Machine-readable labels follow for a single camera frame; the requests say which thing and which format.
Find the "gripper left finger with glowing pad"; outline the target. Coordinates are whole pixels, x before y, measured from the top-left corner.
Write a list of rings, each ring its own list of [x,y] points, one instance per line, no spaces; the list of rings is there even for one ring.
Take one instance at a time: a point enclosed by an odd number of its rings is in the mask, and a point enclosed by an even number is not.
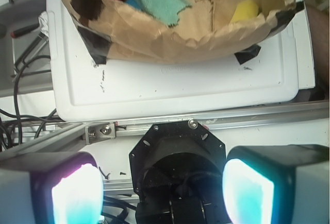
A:
[[[87,152],[1,159],[1,223],[98,223],[103,179]]]

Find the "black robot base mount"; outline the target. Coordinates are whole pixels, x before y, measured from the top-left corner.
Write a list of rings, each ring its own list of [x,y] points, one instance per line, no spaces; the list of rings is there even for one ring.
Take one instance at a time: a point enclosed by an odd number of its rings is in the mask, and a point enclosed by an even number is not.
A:
[[[137,223],[229,223],[225,144],[194,120],[154,124],[129,153]]]

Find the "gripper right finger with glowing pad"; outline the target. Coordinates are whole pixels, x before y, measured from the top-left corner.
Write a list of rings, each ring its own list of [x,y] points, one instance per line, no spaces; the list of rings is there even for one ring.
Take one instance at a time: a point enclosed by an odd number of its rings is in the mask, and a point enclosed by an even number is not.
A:
[[[329,147],[236,146],[222,191],[232,223],[329,223]]]

